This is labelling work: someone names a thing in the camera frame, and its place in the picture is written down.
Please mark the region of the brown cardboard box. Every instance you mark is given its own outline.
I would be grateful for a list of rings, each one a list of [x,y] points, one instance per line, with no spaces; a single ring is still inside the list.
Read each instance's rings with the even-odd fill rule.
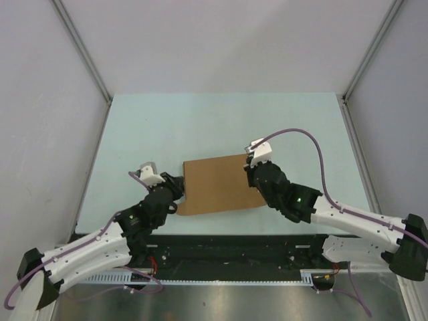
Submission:
[[[185,161],[185,200],[178,205],[177,214],[194,216],[263,207],[263,197],[248,185],[245,161],[245,154]]]

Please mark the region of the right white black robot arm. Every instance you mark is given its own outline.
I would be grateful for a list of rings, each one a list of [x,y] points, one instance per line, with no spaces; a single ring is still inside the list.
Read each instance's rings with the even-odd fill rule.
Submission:
[[[330,262],[360,261],[386,265],[393,273],[422,282],[427,273],[427,226],[422,217],[388,217],[342,206],[319,190],[290,182],[270,160],[248,156],[243,167],[248,185],[268,207],[293,223],[321,224],[354,235],[350,243],[329,236],[308,252],[315,268]]]

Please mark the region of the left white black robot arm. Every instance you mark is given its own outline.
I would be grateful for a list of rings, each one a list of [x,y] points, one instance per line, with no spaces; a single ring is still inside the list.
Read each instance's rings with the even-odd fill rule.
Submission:
[[[185,194],[185,179],[166,172],[157,173],[148,163],[129,176],[140,183],[147,195],[139,203],[119,210],[103,228],[53,250],[27,251],[17,272],[17,283],[9,291],[4,307],[10,310],[10,298],[24,290],[38,272],[42,273],[38,310],[54,302],[60,294],[90,276],[112,268],[131,270],[148,259],[147,238],[165,224],[167,216],[177,212],[177,201]]]

